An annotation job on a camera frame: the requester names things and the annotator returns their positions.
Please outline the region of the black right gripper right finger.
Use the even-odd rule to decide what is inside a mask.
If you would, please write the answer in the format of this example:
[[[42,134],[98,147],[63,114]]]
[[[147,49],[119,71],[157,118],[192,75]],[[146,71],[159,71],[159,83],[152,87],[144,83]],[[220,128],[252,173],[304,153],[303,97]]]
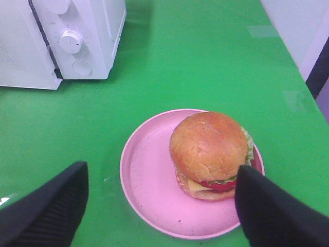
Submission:
[[[238,170],[235,207],[251,246],[328,246],[328,217],[247,165]]]

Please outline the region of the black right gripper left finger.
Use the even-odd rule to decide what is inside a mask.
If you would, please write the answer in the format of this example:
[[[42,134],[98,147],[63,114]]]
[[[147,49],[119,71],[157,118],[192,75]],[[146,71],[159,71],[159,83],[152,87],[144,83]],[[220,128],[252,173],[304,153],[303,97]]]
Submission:
[[[1,209],[1,246],[70,246],[88,201],[88,166],[71,164]]]

